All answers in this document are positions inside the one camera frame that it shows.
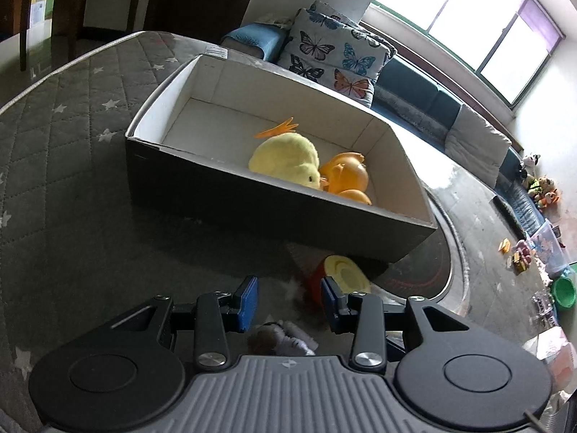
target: silver screw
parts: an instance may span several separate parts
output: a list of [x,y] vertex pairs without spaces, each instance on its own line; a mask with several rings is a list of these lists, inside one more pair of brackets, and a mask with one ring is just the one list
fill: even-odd
[[202,366],[217,367],[226,363],[226,356],[216,351],[209,351],[198,356],[196,359]]
[[383,357],[378,353],[364,351],[355,355],[355,361],[362,366],[377,366],[383,362]]

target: yellow plush chick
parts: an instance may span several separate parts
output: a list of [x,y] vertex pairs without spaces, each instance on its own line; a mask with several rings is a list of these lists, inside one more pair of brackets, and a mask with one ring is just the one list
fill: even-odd
[[291,131],[298,125],[289,125],[291,121],[292,118],[275,128],[255,135],[257,138],[275,136],[257,147],[250,158],[249,169],[270,177],[320,189],[317,150],[308,138]]

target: window sill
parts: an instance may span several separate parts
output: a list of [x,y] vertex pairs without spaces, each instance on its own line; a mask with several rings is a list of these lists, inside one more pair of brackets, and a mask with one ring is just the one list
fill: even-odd
[[[495,128],[506,132],[514,140],[505,128],[514,118],[510,107],[449,52],[425,34],[372,3],[362,22],[388,36],[398,46],[403,57],[429,73],[483,115]],[[520,148],[518,142],[514,141],[514,144]]]

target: orange butterfly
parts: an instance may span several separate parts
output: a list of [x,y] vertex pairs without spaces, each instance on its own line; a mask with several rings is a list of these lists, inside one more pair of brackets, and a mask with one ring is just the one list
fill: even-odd
[[335,89],[341,94],[350,96],[351,91],[354,91],[355,95],[359,99],[364,99],[368,88],[369,80],[367,78],[363,78],[359,81],[351,83],[347,77],[340,72],[339,69],[335,68]]

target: ribbed gray plate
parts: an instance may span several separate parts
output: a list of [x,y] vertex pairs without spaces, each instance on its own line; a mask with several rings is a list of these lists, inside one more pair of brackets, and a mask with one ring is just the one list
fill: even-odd
[[[381,377],[349,371],[336,356],[243,356],[228,371],[196,377],[174,409],[136,430],[138,433],[440,431],[443,430],[412,417]],[[49,428],[46,433],[57,430]]]

